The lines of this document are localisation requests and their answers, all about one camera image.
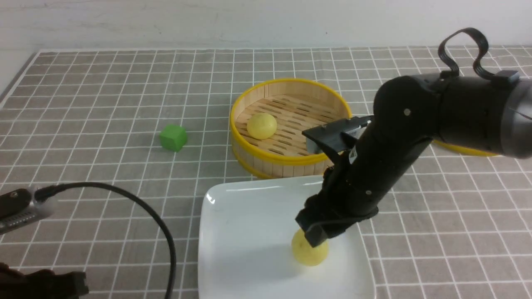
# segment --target black object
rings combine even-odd
[[[56,275],[50,270],[40,270],[23,275],[2,267],[0,278],[2,298],[78,299],[89,293],[84,272]]]
[[[173,292],[174,281],[176,279],[176,247],[170,230],[161,217],[157,215],[157,212],[155,212],[146,202],[124,189],[101,182],[73,182],[48,186],[36,190],[33,195],[30,194],[30,198],[34,198],[37,202],[46,202],[50,197],[63,191],[85,187],[105,189],[129,198],[136,204],[140,205],[146,212],[148,212],[155,222],[157,222],[167,239],[168,247],[170,249],[170,274],[168,277],[167,291],[164,295],[164,299],[170,299]],[[1,271],[0,269],[0,275],[6,273],[13,273],[13,271]],[[34,289],[36,292],[35,294],[38,294],[39,296],[29,293],[31,289]],[[9,299],[75,299],[78,298],[78,296],[87,294],[88,288],[85,284],[84,272],[71,272],[62,276],[55,276],[53,275],[53,272],[49,270],[42,270],[31,275],[26,275],[26,280],[22,285],[18,284],[16,286],[12,283],[5,283],[0,276],[0,295],[2,295],[3,292],[8,294],[8,297],[5,298]]]
[[[0,195],[0,219],[24,210],[30,205],[32,198],[31,192],[23,188]]]
[[[473,63],[478,77],[460,77],[458,65],[445,53],[445,43],[461,32],[479,46]],[[351,140],[350,151],[338,155],[328,139],[315,141],[334,166],[296,217],[312,246],[376,215],[379,201],[433,139],[519,159],[532,155],[532,81],[520,79],[516,71],[486,71],[480,60],[487,51],[480,31],[455,32],[438,49],[451,70],[384,83],[375,95],[371,123]]]
[[[307,138],[306,150],[313,154],[327,151],[326,155],[335,163],[339,152],[353,148],[356,132],[367,127],[371,119],[372,116],[352,117],[305,130],[301,133]]]

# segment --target bamboo steamer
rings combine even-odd
[[[257,140],[246,126],[251,116],[261,112],[275,117],[277,131]],[[231,109],[232,150],[238,162],[259,178],[321,175],[332,163],[323,153],[308,153],[301,132],[349,117],[345,100],[323,84],[292,78],[266,81],[240,95]]]

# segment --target yellow ring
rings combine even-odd
[[[244,97],[248,93],[250,93],[252,90],[255,90],[255,89],[257,89],[257,88],[259,88],[261,86],[264,86],[264,85],[268,85],[268,84],[272,84],[272,83],[278,83],[278,82],[303,82],[303,83],[319,86],[319,87],[327,90],[328,92],[332,93],[338,100],[340,100],[340,102],[344,105],[344,108],[347,110],[348,115],[351,116],[351,109],[349,108],[349,105],[347,104],[347,102],[336,91],[332,90],[330,87],[328,87],[326,85],[323,85],[321,83],[318,83],[318,82],[315,82],[315,81],[312,81],[312,80],[297,79],[297,78],[286,78],[286,79],[270,80],[270,81],[265,81],[263,83],[260,83],[258,85],[255,85],[255,86],[251,87],[250,89],[246,90],[243,94],[241,94],[236,99],[236,101],[233,104],[233,107],[231,109],[231,114],[229,116],[229,122],[231,123],[231,133],[232,133],[233,138],[247,152],[251,153],[252,155],[254,155],[254,156],[256,156],[256,157],[258,157],[258,158],[260,158],[260,159],[262,159],[264,161],[268,161],[270,163],[282,164],[282,165],[310,165],[310,164],[315,164],[315,163],[318,163],[318,162],[321,162],[321,161],[325,161],[327,159],[327,156],[325,154],[323,154],[323,153],[315,154],[315,155],[309,155],[309,156],[302,156],[302,157],[287,157],[287,156],[270,154],[270,153],[268,153],[266,151],[263,151],[262,149],[254,146],[254,145],[251,145],[237,131],[236,125],[235,125],[234,113],[235,113],[236,107],[238,106],[238,103],[240,101],[242,101],[244,99]],[[256,171],[251,171],[250,170],[251,167],[249,167],[249,165],[248,165],[248,168],[249,169],[247,169],[247,168],[246,169],[249,172],[253,173],[257,177],[260,177],[259,175],[256,174]]]
[[[473,148],[468,148],[468,147],[463,147],[463,146],[443,143],[443,142],[441,142],[439,140],[434,140],[434,143],[439,145],[439,146],[441,146],[441,147],[447,148],[450,151],[454,151],[454,152],[461,153],[461,154],[468,155],[468,156],[481,156],[481,157],[497,156],[494,153],[483,152],[483,151],[479,151],[479,150],[473,149]]]

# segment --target white wall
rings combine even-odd
[[[468,26],[532,44],[531,15],[530,0],[1,0],[0,48],[436,45]]]

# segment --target black cable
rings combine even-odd
[[[173,237],[170,233],[170,230],[164,223],[164,221],[157,215],[157,212],[153,210],[152,207],[150,207],[146,202],[141,200],[139,197],[134,195],[133,193],[130,193],[122,188],[115,187],[113,185],[105,184],[102,182],[72,182],[67,184],[60,184],[55,186],[48,186],[41,188],[37,191],[35,191],[35,200],[37,201],[44,201],[45,199],[52,197],[56,195],[57,193],[69,190],[69,189],[75,189],[75,188],[85,188],[85,187],[91,187],[91,188],[99,188],[99,189],[106,189],[115,193],[118,193],[124,197],[129,198],[130,200],[134,201],[136,204],[140,205],[148,214],[157,222],[161,230],[163,231],[164,236],[166,237],[168,241],[168,247],[170,249],[170,275],[168,278],[168,286],[166,294],[164,295],[164,299],[170,299],[173,292],[173,284],[176,279],[176,247],[173,243]]]

